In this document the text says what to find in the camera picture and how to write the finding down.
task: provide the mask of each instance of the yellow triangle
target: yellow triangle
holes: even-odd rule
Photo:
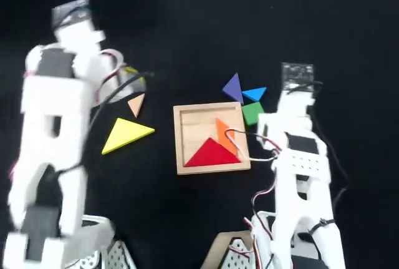
[[[145,127],[144,125],[118,118],[101,154],[105,155],[119,147],[154,133],[154,131],[151,127]]]

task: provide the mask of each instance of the wooden puzzle board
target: wooden puzzle board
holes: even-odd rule
[[[218,141],[216,118],[230,128],[245,130],[241,104],[239,102],[222,102],[201,105],[176,105],[173,107],[175,120],[175,144],[177,174],[201,174],[206,172],[223,172],[247,170],[251,168],[248,160],[238,152],[241,163],[199,167],[184,167],[185,163],[196,153],[209,137]],[[236,143],[248,155],[245,134],[234,133]]]

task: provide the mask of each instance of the black tablecloth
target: black tablecloth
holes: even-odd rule
[[[0,0],[1,239],[11,228],[7,171],[19,154],[24,59],[54,41],[50,9],[71,0]],[[198,268],[219,232],[243,230],[251,195],[269,166],[176,176],[172,106],[224,102],[238,72],[243,89],[268,86],[276,109],[281,62],[315,64],[324,89],[316,115],[351,182],[337,207],[348,268],[394,268],[399,193],[398,0],[91,0],[103,47],[155,71],[137,122],[155,133],[101,156],[126,101],[107,107],[90,135],[86,213],[115,224],[139,268]],[[249,140],[249,151],[261,148]],[[332,166],[335,194],[343,181]],[[257,207],[273,209],[273,195]]]

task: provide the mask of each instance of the tangram piece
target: tangram piece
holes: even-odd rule
[[[226,137],[224,133],[229,126],[225,124],[222,120],[216,118],[216,129],[218,130],[218,141],[225,149],[231,152],[233,155],[237,155],[237,148],[233,143]],[[229,136],[234,140],[234,131],[228,132]]]
[[[151,127],[136,124],[134,122],[118,118],[112,128],[111,134],[102,150],[105,155],[115,149],[118,149],[126,144],[136,141],[144,136],[154,133]]]
[[[208,138],[194,156],[192,156],[192,158],[187,162],[185,167],[233,163],[240,163],[240,160],[215,140]]]
[[[265,93],[266,89],[267,89],[267,87],[246,90],[246,91],[243,91],[243,95],[245,97],[247,97],[248,99],[253,100],[254,102],[259,102],[263,93]]]
[[[143,100],[144,100],[144,94],[140,94],[138,97],[135,97],[134,99],[131,99],[130,101],[127,102],[133,114],[135,114],[135,117],[138,116],[140,108],[142,107],[143,104]]]
[[[257,123],[258,115],[264,113],[262,105],[260,102],[254,102],[249,105],[242,107],[245,123],[247,125],[253,125]]]
[[[230,96],[232,99],[244,104],[243,94],[241,92],[241,86],[239,84],[238,74],[233,75],[233,77],[228,81],[228,83],[223,87],[222,91]]]

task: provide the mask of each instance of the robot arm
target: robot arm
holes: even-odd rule
[[[112,51],[101,51],[104,35],[94,30],[88,0],[59,6],[53,16],[58,43],[37,46],[26,58],[21,151],[8,198],[15,231],[6,241],[7,269],[65,268],[73,260],[106,250],[114,236],[107,219],[82,227],[87,174],[81,160],[91,108],[126,82],[128,74],[119,70],[120,57],[114,58],[119,59],[114,65]],[[114,100],[133,91],[127,87]],[[56,172],[74,167],[58,179],[62,210],[35,204],[48,165]]]
[[[272,163],[276,175],[276,214],[272,239],[252,218],[252,234],[257,239],[260,259],[268,268],[291,269],[291,255],[297,245],[305,249],[299,255],[315,258],[312,243],[303,243],[298,234],[308,231],[327,268],[344,269],[340,232],[334,222],[329,184],[331,182],[327,147],[312,132],[308,106],[314,103],[314,69],[310,65],[283,64],[282,94],[274,114],[262,114],[258,134],[267,136],[281,148]],[[258,138],[266,150],[274,147]],[[268,225],[270,213],[259,212]]]

